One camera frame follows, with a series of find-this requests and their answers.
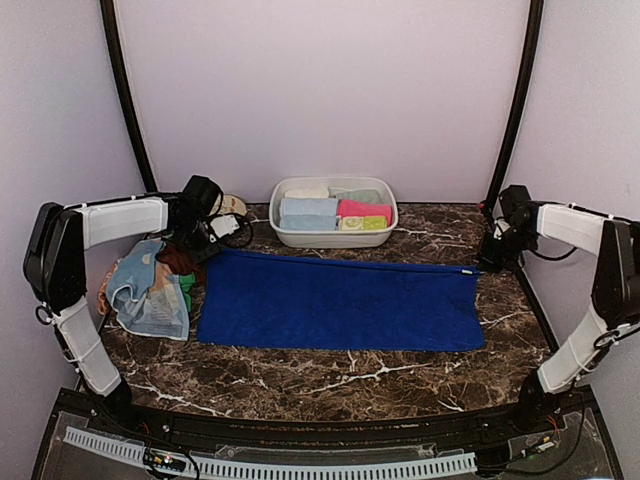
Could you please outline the royal blue microfiber towel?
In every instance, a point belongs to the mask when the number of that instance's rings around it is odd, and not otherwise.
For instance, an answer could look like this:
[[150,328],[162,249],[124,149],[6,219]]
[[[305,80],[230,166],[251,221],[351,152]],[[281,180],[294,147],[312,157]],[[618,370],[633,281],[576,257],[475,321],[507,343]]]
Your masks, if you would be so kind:
[[466,352],[484,347],[471,266],[225,251],[207,265],[203,344]]

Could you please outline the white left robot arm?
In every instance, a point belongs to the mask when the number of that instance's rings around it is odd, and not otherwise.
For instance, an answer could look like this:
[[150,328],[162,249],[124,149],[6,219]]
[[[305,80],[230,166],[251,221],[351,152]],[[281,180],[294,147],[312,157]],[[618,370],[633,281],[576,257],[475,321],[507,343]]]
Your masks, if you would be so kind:
[[167,234],[199,260],[218,252],[211,225],[220,206],[220,187],[192,176],[180,192],[63,206],[43,204],[37,213],[23,261],[23,274],[39,306],[38,321],[53,327],[66,359],[79,370],[88,390],[109,398],[101,417],[120,436],[141,427],[140,412],[119,397],[130,389],[106,352],[89,310],[85,253],[115,240]]

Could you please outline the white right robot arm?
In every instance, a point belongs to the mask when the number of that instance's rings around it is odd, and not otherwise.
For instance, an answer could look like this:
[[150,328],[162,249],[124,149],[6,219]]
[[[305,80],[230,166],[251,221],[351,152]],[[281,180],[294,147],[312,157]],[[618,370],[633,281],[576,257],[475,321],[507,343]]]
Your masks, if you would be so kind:
[[639,331],[639,223],[575,203],[535,200],[524,185],[491,187],[481,205],[488,225],[480,241],[481,269],[524,272],[524,257],[561,262],[587,257],[580,281],[584,313],[551,356],[524,380],[510,424],[534,432],[549,416],[546,400],[595,370],[610,349]]

